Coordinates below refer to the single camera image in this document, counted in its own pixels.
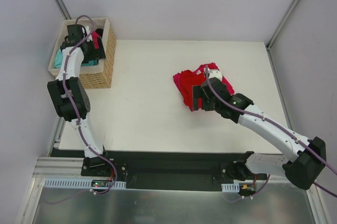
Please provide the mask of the teal t shirt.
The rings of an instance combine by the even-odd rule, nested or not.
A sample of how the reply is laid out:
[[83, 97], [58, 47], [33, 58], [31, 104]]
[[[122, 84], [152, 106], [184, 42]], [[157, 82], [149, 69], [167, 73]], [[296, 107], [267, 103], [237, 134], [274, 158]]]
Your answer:
[[[56, 53], [55, 60], [54, 60], [54, 67], [55, 68], [61, 68], [63, 61], [63, 53], [59, 49]], [[81, 66], [96, 66], [98, 65], [98, 60], [90, 60], [87, 63], [82, 62]]]

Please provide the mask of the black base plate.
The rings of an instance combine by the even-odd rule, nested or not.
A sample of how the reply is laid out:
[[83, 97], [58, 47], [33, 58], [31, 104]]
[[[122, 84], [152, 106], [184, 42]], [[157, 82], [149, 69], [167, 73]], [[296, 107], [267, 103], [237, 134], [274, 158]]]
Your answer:
[[265, 174], [254, 175], [246, 168], [235, 171], [243, 154], [108, 151], [107, 163], [101, 158], [84, 158], [81, 176], [110, 177], [128, 189], [221, 191], [222, 184], [235, 180], [249, 182], [266, 179]]

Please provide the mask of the red t shirt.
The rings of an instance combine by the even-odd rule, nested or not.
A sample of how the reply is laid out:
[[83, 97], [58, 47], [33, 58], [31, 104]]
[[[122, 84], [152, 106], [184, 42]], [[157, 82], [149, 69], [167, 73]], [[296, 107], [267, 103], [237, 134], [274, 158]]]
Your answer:
[[[209, 73], [212, 73], [209, 78], [215, 77], [219, 79], [227, 88], [229, 95], [234, 95], [235, 91], [232, 85], [222, 75], [217, 66], [214, 63], [207, 66], [209, 67]], [[184, 70], [173, 76], [174, 84], [183, 97], [183, 103], [190, 109], [190, 111], [197, 111], [199, 109], [206, 111], [211, 110], [210, 105], [204, 100], [206, 99], [206, 96], [201, 90], [201, 85], [206, 82], [205, 73], [205, 65], [201, 65], [195, 71]]]

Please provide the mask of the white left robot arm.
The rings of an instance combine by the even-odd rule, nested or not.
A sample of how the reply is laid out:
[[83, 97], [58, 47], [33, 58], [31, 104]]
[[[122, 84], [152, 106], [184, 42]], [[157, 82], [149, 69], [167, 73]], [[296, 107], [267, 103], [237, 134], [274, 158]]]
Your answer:
[[93, 169], [99, 176], [111, 171], [105, 148], [98, 142], [92, 128], [89, 112], [91, 103], [80, 81], [82, 64], [105, 59], [101, 35], [94, 28], [81, 24], [67, 26], [67, 35], [60, 46], [63, 58], [60, 71], [47, 89], [59, 117], [69, 122], [84, 146], [83, 169]]

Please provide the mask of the black t shirt in basket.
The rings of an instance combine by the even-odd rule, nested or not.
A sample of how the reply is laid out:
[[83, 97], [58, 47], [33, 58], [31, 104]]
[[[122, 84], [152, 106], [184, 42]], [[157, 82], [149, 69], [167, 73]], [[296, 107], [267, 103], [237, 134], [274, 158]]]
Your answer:
[[97, 29], [95, 30], [95, 32], [96, 32], [100, 37], [102, 37], [102, 36], [103, 36], [104, 30], [103, 30], [102, 28], [97, 28]]

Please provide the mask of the wicker basket with liner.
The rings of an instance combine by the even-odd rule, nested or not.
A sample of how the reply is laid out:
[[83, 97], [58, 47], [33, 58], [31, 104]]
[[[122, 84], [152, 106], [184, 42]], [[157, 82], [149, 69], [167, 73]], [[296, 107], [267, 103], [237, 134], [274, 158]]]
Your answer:
[[[112, 83], [112, 73], [116, 49], [116, 38], [109, 18], [100, 17], [93, 18], [95, 28], [101, 28], [102, 44], [105, 58], [100, 59], [96, 66], [82, 66], [80, 70], [80, 81], [85, 89], [103, 89], [110, 88]], [[74, 19], [64, 20], [60, 32], [58, 34], [53, 52], [48, 65], [48, 71], [53, 76], [57, 76], [59, 69], [54, 67], [57, 51], [60, 49], [61, 43], [64, 41], [67, 32], [67, 25], [75, 24]]]

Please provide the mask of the right aluminium frame post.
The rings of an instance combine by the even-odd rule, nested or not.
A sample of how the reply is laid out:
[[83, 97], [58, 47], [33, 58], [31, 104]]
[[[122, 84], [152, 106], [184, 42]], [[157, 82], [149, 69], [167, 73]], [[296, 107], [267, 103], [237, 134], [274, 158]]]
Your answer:
[[280, 36], [282, 30], [284, 30], [286, 24], [289, 22], [291, 16], [295, 12], [296, 8], [300, 4], [301, 0], [291, 0], [289, 6], [287, 7], [285, 13], [283, 14], [279, 24], [277, 25], [275, 31], [273, 32], [269, 41], [265, 44], [266, 51], [269, 52], [276, 40]]

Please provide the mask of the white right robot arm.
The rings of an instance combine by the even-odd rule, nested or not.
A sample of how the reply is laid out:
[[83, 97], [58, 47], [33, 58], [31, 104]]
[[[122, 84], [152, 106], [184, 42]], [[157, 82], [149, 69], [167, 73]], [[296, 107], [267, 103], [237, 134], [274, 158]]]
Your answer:
[[230, 164], [228, 176], [244, 181], [254, 174], [282, 176], [300, 189], [308, 190], [325, 167], [325, 142], [315, 137], [309, 139], [284, 128], [270, 119], [252, 100], [243, 94], [231, 95], [226, 84], [213, 77], [192, 88], [192, 108], [197, 102], [204, 111], [215, 111], [221, 117], [258, 134], [276, 147], [281, 154], [260, 154], [247, 151]]

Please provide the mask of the magenta t shirt in basket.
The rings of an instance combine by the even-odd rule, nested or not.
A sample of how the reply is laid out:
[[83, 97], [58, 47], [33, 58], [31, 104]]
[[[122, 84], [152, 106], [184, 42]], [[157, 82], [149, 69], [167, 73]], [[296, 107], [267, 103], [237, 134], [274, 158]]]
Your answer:
[[91, 34], [92, 37], [92, 41], [94, 44], [94, 48], [95, 49], [100, 49], [102, 47], [101, 45], [101, 36], [99, 35], [99, 33], [97, 33], [96, 31], [93, 31]]

